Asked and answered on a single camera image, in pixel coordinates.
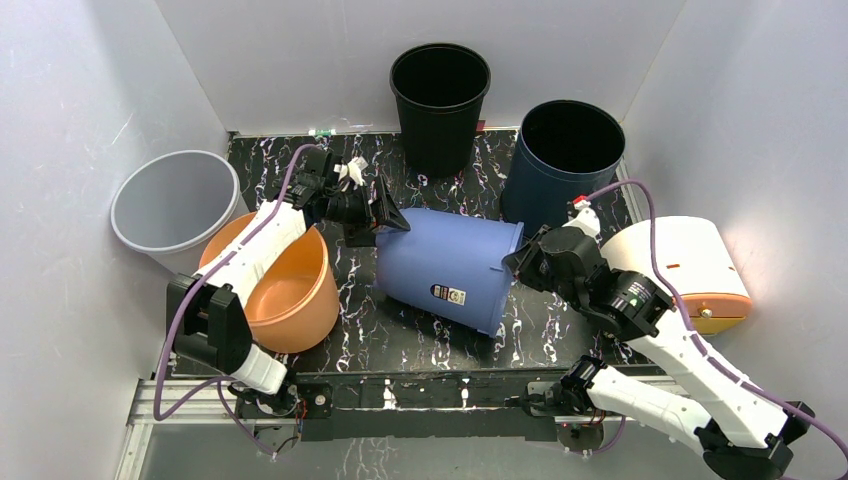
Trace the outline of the light blue plastic bucket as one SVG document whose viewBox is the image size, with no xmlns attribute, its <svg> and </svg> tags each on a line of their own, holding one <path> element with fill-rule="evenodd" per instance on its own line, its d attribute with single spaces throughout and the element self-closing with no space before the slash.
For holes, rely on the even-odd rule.
<svg viewBox="0 0 848 480">
<path fill-rule="evenodd" d="M 519 248 L 524 224 L 425 208 L 401 213 L 408 231 L 387 229 L 376 236 L 375 286 L 494 338 L 513 281 L 504 258 Z"/>
</svg>

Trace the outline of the dark navy plastic bucket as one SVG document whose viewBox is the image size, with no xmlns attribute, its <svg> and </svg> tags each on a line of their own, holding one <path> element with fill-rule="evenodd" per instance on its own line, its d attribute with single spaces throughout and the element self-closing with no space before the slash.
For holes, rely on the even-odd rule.
<svg viewBox="0 0 848 480">
<path fill-rule="evenodd" d="M 608 185 L 623 157 L 622 126 L 603 109 L 577 100 L 553 100 L 531 109 L 517 133 L 500 196 L 508 223 L 525 238 L 567 221 L 567 204 Z"/>
</svg>

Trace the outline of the black ribbed plastic bucket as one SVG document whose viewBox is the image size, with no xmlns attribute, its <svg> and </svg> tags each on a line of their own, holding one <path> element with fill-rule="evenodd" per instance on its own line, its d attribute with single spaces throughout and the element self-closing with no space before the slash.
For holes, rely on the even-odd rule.
<svg viewBox="0 0 848 480">
<path fill-rule="evenodd" d="M 424 44 L 393 62 L 389 80 L 408 167 L 434 179 L 463 171 L 491 85 L 484 58 L 458 44 Z"/>
</svg>

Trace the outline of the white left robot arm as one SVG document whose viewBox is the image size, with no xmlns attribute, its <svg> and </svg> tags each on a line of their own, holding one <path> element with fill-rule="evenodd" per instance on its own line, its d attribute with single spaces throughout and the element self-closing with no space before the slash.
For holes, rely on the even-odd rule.
<svg viewBox="0 0 848 480">
<path fill-rule="evenodd" d="M 379 231 L 410 228 L 382 178 L 368 187 L 335 173 L 297 175 L 219 254 L 170 281 L 162 356 L 175 352 L 215 369 L 260 395 L 275 416 L 293 412 L 299 391 L 285 380 L 287 369 L 271 355 L 258 323 L 249 321 L 248 302 L 273 265 L 321 221 L 341 225 L 349 247 L 370 248 Z"/>
</svg>

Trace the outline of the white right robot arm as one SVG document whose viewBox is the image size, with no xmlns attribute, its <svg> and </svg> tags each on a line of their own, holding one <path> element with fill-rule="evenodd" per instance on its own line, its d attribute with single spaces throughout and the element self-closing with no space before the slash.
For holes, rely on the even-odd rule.
<svg viewBox="0 0 848 480">
<path fill-rule="evenodd" d="M 745 388 L 705 340 L 689 331 L 671 296 L 650 277 L 609 266 L 595 240 L 576 226 L 542 227 L 504 258 L 522 284 L 557 294 L 590 324 L 650 358 L 685 391 L 671 394 L 582 356 L 547 388 L 528 386 L 513 403 L 539 416 L 612 411 L 681 442 L 723 479 L 779 479 L 812 412 Z"/>
</svg>

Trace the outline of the orange plastic bucket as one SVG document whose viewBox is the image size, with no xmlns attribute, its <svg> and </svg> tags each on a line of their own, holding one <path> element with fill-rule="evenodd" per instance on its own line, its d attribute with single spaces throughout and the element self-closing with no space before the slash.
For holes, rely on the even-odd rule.
<svg viewBox="0 0 848 480">
<path fill-rule="evenodd" d="M 197 273 L 232 251 L 208 283 L 232 286 L 260 346 L 294 354 L 327 337 L 340 311 L 338 288 L 323 236 L 299 211 L 265 205 L 232 221 L 210 240 Z"/>
</svg>

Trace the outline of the white orange lidded bin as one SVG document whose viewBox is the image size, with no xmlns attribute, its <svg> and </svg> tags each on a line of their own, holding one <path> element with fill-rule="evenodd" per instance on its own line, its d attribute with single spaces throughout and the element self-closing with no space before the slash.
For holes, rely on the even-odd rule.
<svg viewBox="0 0 848 480">
<path fill-rule="evenodd" d="M 656 260 L 663 277 L 679 292 L 695 329 L 725 331 L 752 310 L 752 300 L 716 225 L 691 216 L 659 217 Z M 612 268 L 637 271 L 658 285 L 650 261 L 648 220 L 611 237 L 601 253 Z"/>
</svg>

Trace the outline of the grey plastic bucket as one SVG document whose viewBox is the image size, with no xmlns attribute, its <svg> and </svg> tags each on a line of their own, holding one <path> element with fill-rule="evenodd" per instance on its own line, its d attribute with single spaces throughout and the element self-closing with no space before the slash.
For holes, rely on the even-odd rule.
<svg viewBox="0 0 848 480">
<path fill-rule="evenodd" d="M 183 150 L 141 166 L 118 189 L 118 239 L 173 274 L 192 274 L 214 235 L 249 212 L 235 169 L 221 156 Z"/>
</svg>

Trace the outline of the black front mounting rail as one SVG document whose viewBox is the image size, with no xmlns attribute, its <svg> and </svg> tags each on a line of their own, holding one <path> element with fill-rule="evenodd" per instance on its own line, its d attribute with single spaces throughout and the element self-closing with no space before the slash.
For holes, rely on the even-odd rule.
<svg viewBox="0 0 848 480">
<path fill-rule="evenodd" d="M 557 383 L 562 369 L 490 369 L 398 372 L 312 372 L 283 387 L 284 407 L 273 413 L 227 388 L 201 387 L 172 424 L 230 423 L 231 409 L 247 428 L 283 427 L 304 418 L 306 442 L 350 438 L 522 437 L 553 442 L 580 424 L 608 427 L 619 419 L 586 408 L 557 407 L 536 414 L 520 399 Z"/>
</svg>

